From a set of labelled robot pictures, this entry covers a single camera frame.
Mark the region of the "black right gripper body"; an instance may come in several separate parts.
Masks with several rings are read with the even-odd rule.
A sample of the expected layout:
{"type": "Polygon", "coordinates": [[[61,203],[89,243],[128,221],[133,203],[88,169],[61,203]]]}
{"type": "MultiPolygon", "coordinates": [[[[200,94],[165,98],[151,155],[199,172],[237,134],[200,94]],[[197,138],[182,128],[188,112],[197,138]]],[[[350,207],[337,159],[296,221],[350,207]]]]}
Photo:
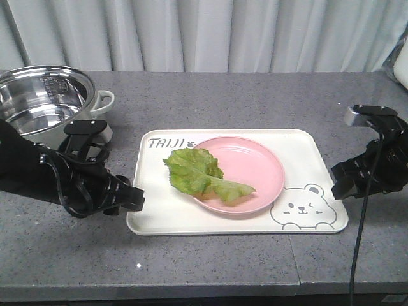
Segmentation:
{"type": "Polygon", "coordinates": [[[407,123],[397,116],[375,116],[367,124],[379,137],[364,153],[337,163],[331,169],[335,181],[346,175],[366,178],[366,194],[401,191],[407,184],[407,123]]]}

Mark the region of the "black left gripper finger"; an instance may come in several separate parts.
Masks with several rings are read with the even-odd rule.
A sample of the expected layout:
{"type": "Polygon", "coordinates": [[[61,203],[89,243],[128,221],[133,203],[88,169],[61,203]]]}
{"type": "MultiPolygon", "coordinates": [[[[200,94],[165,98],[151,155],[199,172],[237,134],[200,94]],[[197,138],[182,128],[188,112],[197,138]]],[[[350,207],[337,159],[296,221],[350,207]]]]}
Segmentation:
{"type": "Polygon", "coordinates": [[[121,206],[134,212],[142,211],[145,202],[144,190],[126,186],[122,192],[121,206]]]}

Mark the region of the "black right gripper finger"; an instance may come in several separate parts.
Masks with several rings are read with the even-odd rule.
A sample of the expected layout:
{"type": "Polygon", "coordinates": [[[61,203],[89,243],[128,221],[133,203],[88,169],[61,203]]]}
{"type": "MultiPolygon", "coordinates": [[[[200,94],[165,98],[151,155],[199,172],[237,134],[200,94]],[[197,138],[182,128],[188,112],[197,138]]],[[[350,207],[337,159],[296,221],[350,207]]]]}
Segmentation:
{"type": "Polygon", "coordinates": [[[331,191],[336,200],[344,200],[349,197],[362,198],[366,195],[367,184],[367,178],[346,175],[336,180],[331,191]]]}

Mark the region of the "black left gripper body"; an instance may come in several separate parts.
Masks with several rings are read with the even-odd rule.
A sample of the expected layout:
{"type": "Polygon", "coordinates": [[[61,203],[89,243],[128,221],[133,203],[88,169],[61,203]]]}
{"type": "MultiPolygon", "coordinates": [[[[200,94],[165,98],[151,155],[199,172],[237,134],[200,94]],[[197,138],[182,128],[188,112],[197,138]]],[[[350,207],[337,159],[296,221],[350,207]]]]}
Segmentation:
{"type": "Polygon", "coordinates": [[[97,212],[117,215],[121,192],[131,186],[128,178],[112,175],[105,168],[107,151],[80,161],[74,154],[47,153],[47,191],[73,217],[85,218],[97,212]]]}

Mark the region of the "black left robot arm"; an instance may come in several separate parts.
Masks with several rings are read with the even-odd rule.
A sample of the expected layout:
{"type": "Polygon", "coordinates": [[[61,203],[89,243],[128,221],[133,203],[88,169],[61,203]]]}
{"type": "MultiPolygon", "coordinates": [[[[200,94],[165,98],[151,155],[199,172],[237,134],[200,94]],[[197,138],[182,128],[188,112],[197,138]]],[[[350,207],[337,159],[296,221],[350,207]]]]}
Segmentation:
{"type": "Polygon", "coordinates": [[[104,120],[74,120],[54,150],[22,137],[1,121],[1,190],[49,201],[73,217],[97,212],[118,215],[121,208],[141,211],[143,190],[105,167],[109,151],[94,138],[108,127],[104,120]]]}

